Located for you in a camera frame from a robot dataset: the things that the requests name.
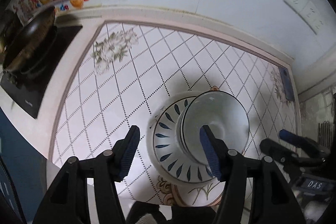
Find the wall switch plate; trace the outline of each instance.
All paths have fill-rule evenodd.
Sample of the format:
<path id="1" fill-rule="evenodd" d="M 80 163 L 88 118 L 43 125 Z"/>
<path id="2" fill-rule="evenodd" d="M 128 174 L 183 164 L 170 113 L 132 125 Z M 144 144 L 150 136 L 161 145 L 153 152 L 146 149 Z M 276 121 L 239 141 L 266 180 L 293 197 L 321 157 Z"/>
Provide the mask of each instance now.
<path id="1" fill-rule="evenodd" d="M 284 0 L 287 5 L 289 5 L 294 11 L 300 13 L 309 0 Z"/>
<path id="2" fill-rule="evenodd" d="M 308 1 L 305 8 L 299 13 L 304 21 L 312 28 L 315 34 L 318 34 L 321 27 L 324 25 L 320 12 L 317 10 L 314 3 Z"/>

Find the frying pan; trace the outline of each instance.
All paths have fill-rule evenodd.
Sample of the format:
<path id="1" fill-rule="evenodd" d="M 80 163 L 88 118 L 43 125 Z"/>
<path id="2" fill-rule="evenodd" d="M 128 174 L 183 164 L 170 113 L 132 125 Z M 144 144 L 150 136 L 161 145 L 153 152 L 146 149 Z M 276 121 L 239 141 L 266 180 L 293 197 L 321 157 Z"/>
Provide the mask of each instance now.
<path id="1" fill-rule="evenodd" d="M 37 47 L 44 41 L 54 25 L 54 9 L 54 6 L 49 7 L 30 19 L 14 38 L 12 44 L 6 49 L 6 56 L 2 64 L 5 72 L 20 71 L 27 60 L 33 56 Z"/>

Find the induction cooktop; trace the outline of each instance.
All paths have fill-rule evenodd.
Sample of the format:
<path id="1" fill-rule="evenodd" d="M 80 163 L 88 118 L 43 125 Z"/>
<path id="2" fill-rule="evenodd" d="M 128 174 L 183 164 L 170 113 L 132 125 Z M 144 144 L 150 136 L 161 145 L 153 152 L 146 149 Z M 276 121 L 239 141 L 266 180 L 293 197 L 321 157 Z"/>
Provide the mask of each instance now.
<path id="1" fill-rule="evenodd" d="M 59 61 L 83 26 L 60 27 L 48 53 L 35 70 L 38 76 L 18 74 L 13 81 L 11 75 L 2 76 L 0 86 L 25 112 L 37 118 L 44 93 Z"/>

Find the blue leaf pattern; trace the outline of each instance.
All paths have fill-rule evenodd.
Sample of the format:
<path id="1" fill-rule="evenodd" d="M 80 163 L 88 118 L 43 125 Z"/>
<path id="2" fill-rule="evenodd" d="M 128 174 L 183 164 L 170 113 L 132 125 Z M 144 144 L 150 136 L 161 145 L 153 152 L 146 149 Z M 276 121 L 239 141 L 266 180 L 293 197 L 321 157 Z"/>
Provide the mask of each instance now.
<path id="1" fill-rule="evenodd" d="M 168 171 L 170 171 L 172 168 L 173 168 L 173 166 L 174 166 L 174 164 L 177 162 L 177 160 L 176 161 L 174 161 L 174 162 L 172 162 L 170 165 L 168 165 Z"/>
<path id="2" fill-rule="evenodd" d="M 202 181 L 202 176 L 201 176 L 201 172 L 200 172 L 200 168 L 197 167 L 197 177 L 200 181 Z"/>
<path id="3" fill-rule="evenodd" d="M 176 171 L 176 177 L 179 177 L 181 175 L 182 166 L 183 166 L 183 164 L 177 169 L 177 171 Z"/>
<path id="4" fill-rule="evenodd" d="M 190 167 L 191 166 L 189 166 L 189 169 L 188 169 L 188 172 L 187 172 L 187 179 L 188 179 L 188 181 L 190 181 Z"/>
<path id="5" fill-rule="evenodd" d="M 160 144 L 160 145 L 157 145 L 155 146 L 156 148 L 164 148 L 164 147 L 167 147 L 169 144 Z"/>
<path id="6" fill-rule="evenodd" d="M 168 159 L 168 157 L 169 157 L 171 154 L 172 154 L 172 153 L 162 156 L 162 157 L 160 158 L 160 161 L 164 161 L 164 160 Z"/>
<path id="7" fill-rule="evenodd" d="M 166 117 L 167 117 L 168 120 L 170 120 L 170 121 L 172 121 L 173 123 L 175 123 L 175 122 L 173 121 L 173 119 L 170 117 L 170 115 L 169 115 L 167 112 L 166 112 L 165 114 L 166 114 Z"/>
<path id="8" fill-rule="evenodd" d="M 160 133 L 155 134 L 155 136 L 159 138 L 169 138 L 168 136 L 162 135 Z"/>
<path id="9" fill-rule="evenodd" d="M 170 129 L 168 126 L 166 126 L 164 123 L 159 122 L 160 127 L 165 128 L 165 129 Z"/>
<path id="10" fill-rule="evenodd" d="M 179 109 L 179 106 L 177 104 L 174 105 L 174 108 L 175 108 L 175 111 L 178 115 L 180 115 L 180 109 Z"/>

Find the white bowl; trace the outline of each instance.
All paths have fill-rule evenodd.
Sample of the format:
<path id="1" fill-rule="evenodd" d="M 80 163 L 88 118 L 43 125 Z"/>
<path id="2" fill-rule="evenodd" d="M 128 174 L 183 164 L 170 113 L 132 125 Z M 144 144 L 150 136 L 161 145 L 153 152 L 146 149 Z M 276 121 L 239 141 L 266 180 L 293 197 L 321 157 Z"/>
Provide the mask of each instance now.
<path id="1" fill-rule="evenodd" d="M 184 110 L 178 141 L 196 162 L 208 165 L 200 142 L 200 128 L 208 125 L 229 149 L 242 153 L 249 137 L 249 119 L 242 104 L 231 94 L 208 91 L 196 97 Z"/>

